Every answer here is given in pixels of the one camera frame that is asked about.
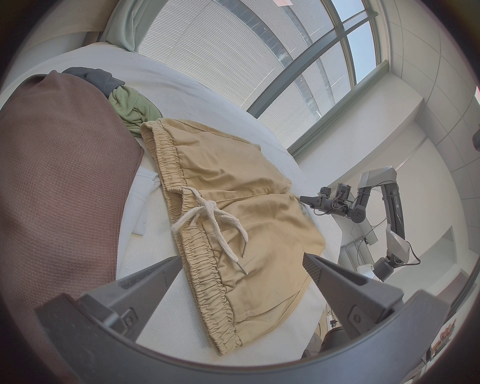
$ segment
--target brown fabric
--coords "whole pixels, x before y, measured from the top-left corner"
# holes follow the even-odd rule
[[[0,111],[0,293],[34,351],[71,378],[34,308],[115,279],[123,208],[143,150],[105,96],[56,71]]]
[[[220,354],[246,345],[285,321],[310,278],[304,252],[320,255],[325,241],[289,192],[291,182],[258,145],[188,120],[158,119],[140,126],[154,158],[168,214],[175,223],[206,200],[235,216],[248,233],[244,241],[230,224],[220,231],[240,264],[223,252],[212,222],[201,216],[175,235],[207,334]]]

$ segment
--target white drawstring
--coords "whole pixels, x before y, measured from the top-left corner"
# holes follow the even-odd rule
[[[219,209],[216,205],[216,202],[214,202],[213,200],[205,200],[195,188],[182,187],[182,189],[187,189],[189,191],[192,191],[195,197],[197,198],[198,203],[200,203],[200,205],[198,207],[192,208],[190,211],[185,213],[181,218],[179,218],[178,221],[172,225],[172,232],[178,233],[178,231],[180,231],[183,225],[187,223],[187,221],[189,221],[190,219],[192,220],[189,226],[190,227],[195,226],[197,224],[197,220],[200,217],[200,215],[204,215],[206,213],[207,217],[212,222],[215,236],[218,240],[218,243],[222,247],[223,251],[228,255],[230,259],[232,259],[234,263],[236,263],[240,267],[240,269],[244,274],[248,275],[248,272],[246,272],[243,269],[243,267],[239,264],[239,258],[233,253],[232,249],[230,248],[227,241],[223,237],[222,232],[220,231],[220,227],[218,226],[218,223],[216,221],[215,214],[218,215],[218,219],[226,221],[230,223],[233,227],[238,229],[241,235],[243,236],[243,240],[245,241],[245,244],[246,244],[248,242],[248,235],[247,235],[247,231],[242,227],[240,220],[238,220],[232,214]],[[243,253],[245,253],[245,246],[243,248],[242,257],[243,257]]]

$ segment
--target curtain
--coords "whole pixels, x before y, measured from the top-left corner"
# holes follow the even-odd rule
[[[148,28],[167,0],[120,0],[99,41],[138,52]]]

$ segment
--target gray garment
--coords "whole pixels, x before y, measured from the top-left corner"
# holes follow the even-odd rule
[[[87,80],[90,84],[93,84],[102,91],[107,98],[115,88],[125,84],[124,81],[116,79],[110,72],[104,71],[103,69],[70,67],[62,73],[68,73]]]

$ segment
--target clothing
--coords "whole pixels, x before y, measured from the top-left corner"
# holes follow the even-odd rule
[[[128,130],[137,137],[140,135],[140,124],[157,120],[162,114],[156,106],[137,90],[126,85],[114,89],[108,101],[121,117]]]
[[[0,293],[34,352],[71,378],[34,309],[115,280],[143,149],[93,85],[56,71],[15,90],[0,135]]]
[[[103,69],[70,67],[62,73],[68,73],[88,81],[102,91],[105,97],[110,96],[115,88],[125,84],[124,81],[116,79],[110,72],[104,71]]]
[[[194,221],[189,216],[180,229],[174,226],[174,237],[219,354],[281,324],[311,281],[302,266],[304,252],[320,255],[325,249],[323,236],[289,192],[290,180],[259,146],[193,121],[162,118],[143,123],[140,132],[156,162],[171,222],[189,211],[201,213]],[[191,211],[199,202],[205,209]],[[244,249],[240,228],[217,220],[247,275],[226,254],[205,214],[215,208],[236,218],[247,232]]]

